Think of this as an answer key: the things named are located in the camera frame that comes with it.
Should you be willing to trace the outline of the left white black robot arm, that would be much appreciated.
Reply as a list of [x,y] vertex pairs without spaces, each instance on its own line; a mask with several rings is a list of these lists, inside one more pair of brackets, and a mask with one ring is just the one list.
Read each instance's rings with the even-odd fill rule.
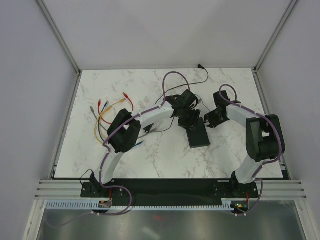
[[123,155],[135,147],[141,130],[163,120],[178,119],[178,126],[186,130],[197,129],[200,110],[196,109],[199,100],[190,90],[181,95],[164,96],[163,101],[142,111],[129,112],[122,109],[109,129],[102,143],[105,154],[97,170],[93,171],[88,182],[81,184],[82,198],[104,198],[109,190],[116,188],[108,183],[113,179],[115,169]]

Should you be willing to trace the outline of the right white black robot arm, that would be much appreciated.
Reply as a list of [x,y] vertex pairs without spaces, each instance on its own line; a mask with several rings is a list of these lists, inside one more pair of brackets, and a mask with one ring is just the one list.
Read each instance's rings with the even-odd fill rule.
[[229,179],[229,193],[241,197],[252,189],[264,166],[277,162],[286,150],[279,117],[255,112],[237,100],[231,101],[225,90],[213,94],[216,109],[207,113],[204,121],[209,128],[234,121],[245,128],[247,156]]

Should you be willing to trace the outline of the black power adapter brick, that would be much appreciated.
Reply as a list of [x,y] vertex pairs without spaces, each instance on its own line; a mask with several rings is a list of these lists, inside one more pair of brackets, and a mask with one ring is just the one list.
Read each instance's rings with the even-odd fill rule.
[[154,126],[153,124],[146,126],[145,128],[143,128],[144,132],[145,133],[152,133],[152,132],[156,131],[157,129],[153,128],[153,126]]

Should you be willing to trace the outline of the black network switch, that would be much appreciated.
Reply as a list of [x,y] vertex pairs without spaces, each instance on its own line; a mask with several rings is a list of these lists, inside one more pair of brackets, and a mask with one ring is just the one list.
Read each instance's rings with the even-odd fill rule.
[[194,130],[186,130],[189,147],[191,149],[208,147],[211,143],[202,117],[197,120]]

